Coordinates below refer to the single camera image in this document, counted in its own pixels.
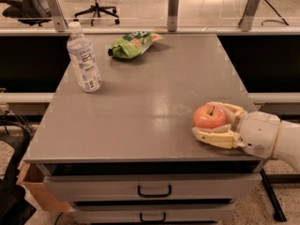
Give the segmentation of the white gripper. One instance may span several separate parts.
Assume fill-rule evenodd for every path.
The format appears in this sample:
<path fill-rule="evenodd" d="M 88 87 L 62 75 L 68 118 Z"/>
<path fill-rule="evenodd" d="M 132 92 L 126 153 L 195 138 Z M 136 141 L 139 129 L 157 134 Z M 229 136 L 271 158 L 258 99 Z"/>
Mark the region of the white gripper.
<path fill-rule="evenodd" d="M 242 107 L 223 102 L 211 101 L 209 105 L 224 111 L 229 125 L 194 127 L 192 132 L 198 141 L 224 149 L 242 147 L 245 153 L 258 158 L 271 157 L 280 125 L 280 119 L 276 115 L 265 112 L 248 113 Z M 236 126 L 238 133 L 231 130 Z"/>

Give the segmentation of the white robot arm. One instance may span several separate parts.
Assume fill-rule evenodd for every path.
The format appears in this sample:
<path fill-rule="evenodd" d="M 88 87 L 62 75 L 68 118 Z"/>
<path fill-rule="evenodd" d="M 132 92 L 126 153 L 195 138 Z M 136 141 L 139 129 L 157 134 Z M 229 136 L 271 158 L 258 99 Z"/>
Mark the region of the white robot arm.
<path fill-rule="evenodd" d="M 197 108 L 192 121 L 198 141 L 224 149 L 242 148 L 257 158 L 279 159 L 300 173 L 299 124 L 214 101 Z"/>

